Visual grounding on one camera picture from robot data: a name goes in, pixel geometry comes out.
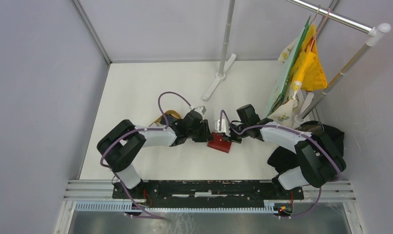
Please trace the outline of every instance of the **white table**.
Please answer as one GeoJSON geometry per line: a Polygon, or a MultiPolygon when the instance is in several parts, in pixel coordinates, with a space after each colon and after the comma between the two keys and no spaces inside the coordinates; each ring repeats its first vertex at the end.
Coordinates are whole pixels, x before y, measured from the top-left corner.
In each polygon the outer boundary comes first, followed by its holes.
{"type": "MultiPolygon", "coordinates": [[[[282,64],[278,61],[236,61],[227,79],[205,102],[201,97],[218,66],[218,62],[112,64],[80,179],[112,179],[112,172],[99,164],[101,155],[96,149],[97,143],[123,119],[142,126],[152,123],[161,115],[157,98],[164,91],[177,92],[194,106],[205,105],[205,118],[211,131],[221,109],[231,120],[239,120],[236,109],[252,104],[260,118],[264,118],[268,94],[282,64]]],[[[182,117],[189,111],[183,100],[170,94],[162,98],[161,106],[164,111],[176,110],[182,117]]],[[[143,148],[133,164],[142,179],[271,179],[277,173],[267,160],[276,148],[272,143],[245,138],[242,144],[233,143],[227,154],[189,139],[176,147],[143,148]]]]}

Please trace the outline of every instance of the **gray wall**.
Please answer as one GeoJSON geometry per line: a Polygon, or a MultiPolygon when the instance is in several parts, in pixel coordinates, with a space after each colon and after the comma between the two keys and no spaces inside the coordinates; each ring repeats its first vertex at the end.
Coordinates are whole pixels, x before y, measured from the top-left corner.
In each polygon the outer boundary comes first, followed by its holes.
{"type": "Polygon", "coordinates": [[[51,233],[106,73],[70,1],[0,1],[0,233],[51,233]]]}
{"type": "MultiPolygon", "coordinates": [[[[329,5],[330,0],[309,0],[329,5]]],[[[81,0],[112,60],[219,59],[229,0],[81,0]]],[[[284,0],[237,0],[229,54],[276,59],[310,12],[284,0]]]]}
{"type": "MultiPolygon", "coordinates": [[[[369,234],[393,234],[393,0],[344,0],[338,12],[391,32],[350,71],[321,103],[327,124],[346,133],[346,176],[352,181],[369,234]]],[[[330,22],[319,52],[326,74],[336,72],[366,36],[330,22]]]]}

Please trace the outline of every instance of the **black fabric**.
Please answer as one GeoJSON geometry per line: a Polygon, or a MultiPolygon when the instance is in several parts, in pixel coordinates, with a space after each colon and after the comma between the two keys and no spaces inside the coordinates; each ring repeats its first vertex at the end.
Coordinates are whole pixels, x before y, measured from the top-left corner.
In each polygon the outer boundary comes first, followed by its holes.
{"type": "MultiPolygon", "coordinates": [[[[318,131],[326,132],[330,139],[334,142],[336,148],[339,150],[341,155],[344,152],[344,132],[338,128],[321,124],[318,121],[308,121],[303,123],[299,128],[299,131],[316,133],[318,131]]],[[[275,168],[278,173],[284,172],[288,169],[298,167],[298,161],[295,153],[287,150],[283,147],[278,147],[267,161],[268,165],[275,168]]]]}

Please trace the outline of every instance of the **hanging clothes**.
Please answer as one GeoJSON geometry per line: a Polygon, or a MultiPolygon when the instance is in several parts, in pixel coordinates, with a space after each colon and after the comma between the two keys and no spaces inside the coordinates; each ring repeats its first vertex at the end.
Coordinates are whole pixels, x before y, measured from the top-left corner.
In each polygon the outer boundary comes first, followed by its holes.
{"type": "Polygon", "coordinates": [[[290,73],[293,91],[298,91],[300,88],[314,91],[327,87],[327,79],[318,57],[317,44],[313,43],[315,35],[315,25],[311,25],[290,73]]]}

